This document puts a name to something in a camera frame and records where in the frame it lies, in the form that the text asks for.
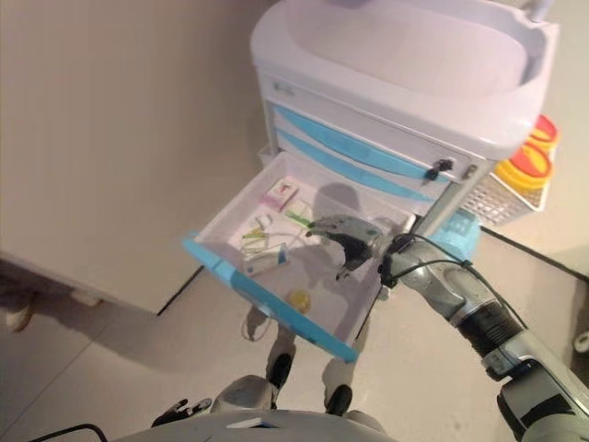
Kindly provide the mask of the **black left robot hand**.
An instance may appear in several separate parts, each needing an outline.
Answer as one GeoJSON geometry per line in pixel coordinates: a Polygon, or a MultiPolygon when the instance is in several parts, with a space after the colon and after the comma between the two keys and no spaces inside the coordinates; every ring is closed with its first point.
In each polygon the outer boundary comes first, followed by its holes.
{"type": "Polygon", "coordinates": [[[192,417],[193,415],[203,413],[207,411],[213,400],[211,398],[205,398],[197,401],[194,404],[190,404],[187,399],[182,399],[174,403],[166,411],[160,414],[151,424],[152,427],[166,425],[169,423],[177,422],[192,417]]]}

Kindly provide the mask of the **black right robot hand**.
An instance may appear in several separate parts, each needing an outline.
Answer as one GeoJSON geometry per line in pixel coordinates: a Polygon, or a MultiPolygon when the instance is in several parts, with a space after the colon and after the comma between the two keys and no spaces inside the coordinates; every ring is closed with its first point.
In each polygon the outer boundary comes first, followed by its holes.
{"type": "Polygon", "coordinates": [[[306,236],[319,236],[338,243],[344,253],[344,263],[336,273],[336,280],[373,259],[372,247],[383,232],[374,224],[352,215],[328,215],[312,221],[306,236]]]}

